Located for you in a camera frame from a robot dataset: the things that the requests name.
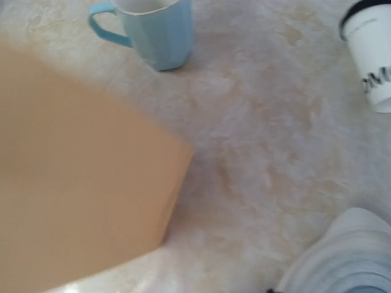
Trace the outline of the brown paper bag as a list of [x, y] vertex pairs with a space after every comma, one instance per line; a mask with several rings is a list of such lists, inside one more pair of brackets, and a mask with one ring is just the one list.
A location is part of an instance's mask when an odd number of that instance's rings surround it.
[[1, 291], [43, 292], [156, 250], [192, 147], [1, 44]]

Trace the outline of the white paper coffee cup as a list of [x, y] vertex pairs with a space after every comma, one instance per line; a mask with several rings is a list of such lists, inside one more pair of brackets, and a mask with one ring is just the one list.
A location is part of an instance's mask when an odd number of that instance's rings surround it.
[[355, 13], [343, 34], [372, 108], [390, 112], [390, 4]]

